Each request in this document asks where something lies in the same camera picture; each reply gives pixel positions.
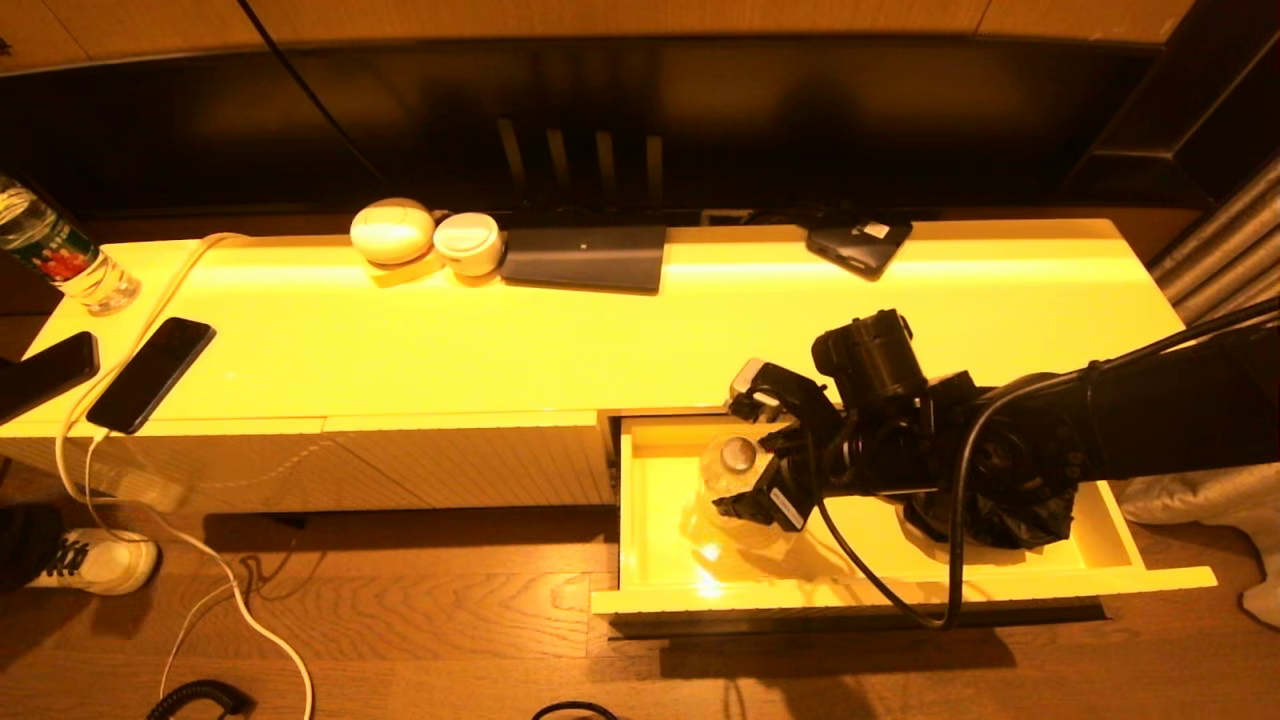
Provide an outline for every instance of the wooden floor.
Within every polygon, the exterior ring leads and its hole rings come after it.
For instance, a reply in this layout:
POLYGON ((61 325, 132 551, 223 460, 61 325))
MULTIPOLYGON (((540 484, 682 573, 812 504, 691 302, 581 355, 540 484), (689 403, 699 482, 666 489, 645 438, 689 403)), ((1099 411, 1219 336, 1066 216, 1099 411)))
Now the wooden floor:
MULTIPOLYGON (((59 493, 19 465, 0 484, 0 502, 59 493)), ((65 515, 87 524, 82 512, 65 515)), ((0 597, 0 716, 141 719, 157 700, 183 618, 223 578, 143 520, 116 518, 164 548, 142 591, 0 597)), ((1111 597, 1103 621, 616 641, 588 611, 617 573, 611 509, 334 514, 301 530, 179 521, 252 578, 255 614, 311 667, 320 719, 525 720, 566 698, 628 720, 1251 719, 1280 705, 1280 633, 1239 609, 1261 568, 1230 528, 1135 527, 1149 566, 1207 564, 1220 585, 1111 597)), ((197 678, 257 698, 255 720, 301 715, 293 665, 229 601, 182 648, 173 682, 197 678)))

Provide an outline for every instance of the charging cable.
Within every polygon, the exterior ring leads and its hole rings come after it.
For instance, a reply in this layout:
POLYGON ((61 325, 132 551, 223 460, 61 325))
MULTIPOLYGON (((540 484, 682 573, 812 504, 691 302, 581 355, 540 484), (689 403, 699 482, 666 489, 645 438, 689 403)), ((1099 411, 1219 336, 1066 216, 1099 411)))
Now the charging cable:
POLYGON ((88 450, 84 454, 83 492, 81 492, 81 489, 77 488, 76 484, 72 482, 72 475, 67 466, 67 439, 72 433, 72 428, 74 428, 76 423, 81 420, 88 406, 95 400, 97 400, 99 395, 101 395, 100 391, 104 389, 108 384, 110 384, 113 379, 115 379, 115 377, 120 373, 120 370, 124 369, 124 365, 133 357, 133 355, 142 346, 142 342, 146 340, 147 334, 155 327, 156 320, 169 306, 169 302, 173 300, 173 296, 177 295, 178 288, 182 287, 183 281, 186 281, 187 275, 191 274, 191 269, 195 268, 196 263, 198 263, 200 259, 204 258, 204 255, 209 252, 209 250, 211 250, 219 242, 230 238, 243 238, 243 237, 244 236, 236 233, 211 234, 209 237, 202 238, 196 245, 196 249, 187 255, 187 258, 183 260, 178 270, 173 274, 172 278, 169 278, 169 283, 165 284, 164 290, 161 290, 160 297, 156 300, 155 306, 151 309, 151 313, 147 314, 146 320, 143 320, 142 324, 138 327, 137 334, 134 336, 133 341, 128 345, 128 347, 124 350, 124 354, 120 356, 119 363, 116 363, 110 369, 99 375, 99 378, 93 380, 92 384, 90 384, 88 389, 86 389, 84 393, 81 395, 81 397, 76 402, 73 402, 72 406, 67 410, 67 415, 65 418, 63 418, 63 424, 58 430, 56 438, 54 439, 54 462, 58 465, 58 477, 63 483, 63 488, 67 489, 67 495, 72 496, 73 500, 84 503, 84 506, 88 507, 90 514, 93 516, 93 520, 99 524, 99 527, 110 533, 111 537, 124 542, 141 542, 136 538, 122 536, 114 529, 109 528, 106 523, 104 523, 102 519, 97 515, 97 510, 93 506, 140 505, 142 506, 143 510, 150 512, 152 518, 155 518, 156 523, 159 523, 160 527, 163 527, 165 530, 168 530, 172 536, 177 537, 178 539, 191 544, 200 552, 210 556, 218 564, 218 566, 223 569, 223 573, 227 574, 228 583, 205 596, 205 598, 201 600, 198 603, 196 603, 196 606, 192 607, 191 612, 187 614, 187 619, 183 620, 182 629, 178 632, 178 638, 174 642, 173 651, 169 653, 169 661, 165 662, 164 675, 160 679, 160 697, 161 698, 165 697, 164 688, 169 680, 169 670, 173 667, 173 661, 178 656, 178 648, 182 646, 182 641, 187 635, 187 629, 191 625, 192 618, 195 618, 196 612, 198 612, 200 609, 204 607, 209 601, 218 597, 218 594, 225 592, 229 588, 236 598, 236 606, 239 609, 241 615, 244 616, 244 621, 248 623, 248 626, 252 628, 253 632, 256 632, 257 634, 275 643, 280 650, 284 651, 287 656, 289 656, 289 660, 292 660, 293 664, 298 667, 298 674, 302 675, 302 687, 306 693, 306 705, 302 717, 303 720, 311 720, 311 711, 315 700, 315 693, 312 692, 311 687, 311 674, 307 671, 307 666, 302 661, 302 656, 300 656, 298 652, 293 650, 293 646, 291 646, 288 642, 282 639, 271 630, 264 628, 261 623, 259 623, 253 618, 253 615, 248 611, 248 605, 244 603, 244 592, 241 589, 241 584, 236 579, 236 571, 232 570, 232 566, 223 559, 223 556, 219 555, 218 551, 215 551, 214 548, 201 542, 200 539, 179 530, 178 528, 174 528, 164 518, 164 515, 160 514, 159 510, 151 507, 146 502, 138 500, 116 498, 116 497, 101 497, 93 500, 93 491, 90 483, 90 478, 92 477, 93 452, 97 450, 97 446, 100 446, 104 441, 106 441, 106 438, 111 436, 111 430, 102 429, 95 433, 92 439, 90 441, 88 450))

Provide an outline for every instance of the plastic water bottle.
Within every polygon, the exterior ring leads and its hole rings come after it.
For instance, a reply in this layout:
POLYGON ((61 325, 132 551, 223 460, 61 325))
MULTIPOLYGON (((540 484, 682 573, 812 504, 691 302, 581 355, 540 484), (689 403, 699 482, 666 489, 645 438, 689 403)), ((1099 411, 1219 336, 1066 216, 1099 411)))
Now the plastic water bottle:
POLYGON ((109 315, 138 295, 138 281, 33 192, 0 176, 0 250, 88 310, 109 315))

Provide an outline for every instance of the sneaker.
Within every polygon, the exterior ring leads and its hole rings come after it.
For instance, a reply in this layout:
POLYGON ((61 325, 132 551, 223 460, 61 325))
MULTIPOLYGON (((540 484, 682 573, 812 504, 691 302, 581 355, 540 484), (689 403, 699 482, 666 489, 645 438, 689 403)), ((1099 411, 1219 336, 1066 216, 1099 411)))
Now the sneaker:
POLYGON ((156 569, 160 548, 138 533, 115 530, 142 542, 123 542, 101 528, 68 530, 58 555, 27 583, 28 588, 74 588, 95 594, 124 594, 142 587, 156 569))

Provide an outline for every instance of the black smartphone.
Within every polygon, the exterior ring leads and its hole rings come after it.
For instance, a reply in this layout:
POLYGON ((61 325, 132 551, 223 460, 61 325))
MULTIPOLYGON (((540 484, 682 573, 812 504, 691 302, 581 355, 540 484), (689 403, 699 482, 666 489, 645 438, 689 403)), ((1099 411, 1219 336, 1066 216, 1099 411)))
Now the black smartphone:
POLYGON ((0 368, 0 425, 97 374, 97 340, 87 333, 0 368))
POLYGON ((95 425, 132 436, 212 340, 214 328, 205 323, 169 318, 84 416, 95 425))
POLYGON ((911 234, 911 223, 859 220, 852 225, 810 229, 805 245, 813 252, 874 281, 911 234))

